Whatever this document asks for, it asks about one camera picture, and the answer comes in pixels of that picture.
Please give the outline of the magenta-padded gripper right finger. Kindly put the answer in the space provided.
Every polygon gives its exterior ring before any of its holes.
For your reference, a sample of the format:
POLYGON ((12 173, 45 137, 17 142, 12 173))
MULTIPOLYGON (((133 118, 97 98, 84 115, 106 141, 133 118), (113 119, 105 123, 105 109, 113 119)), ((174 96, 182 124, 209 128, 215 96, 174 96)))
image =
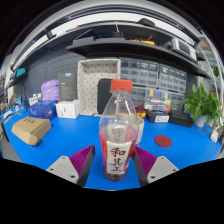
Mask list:
POLYGON ((133 152, 133 161, 141 187, 178 171, 165 156, 156 157, 138 146, 133 152))

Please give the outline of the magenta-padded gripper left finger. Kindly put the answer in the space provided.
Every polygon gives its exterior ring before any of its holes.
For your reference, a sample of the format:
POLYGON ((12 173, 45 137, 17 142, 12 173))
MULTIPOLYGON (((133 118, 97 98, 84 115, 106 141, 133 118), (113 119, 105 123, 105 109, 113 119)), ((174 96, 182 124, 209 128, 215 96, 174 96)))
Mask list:
POLYGON ((95 156, 95 145, 90 145, 75 154, 59 157, 47 171, 67 181, 84 187, 95 156))

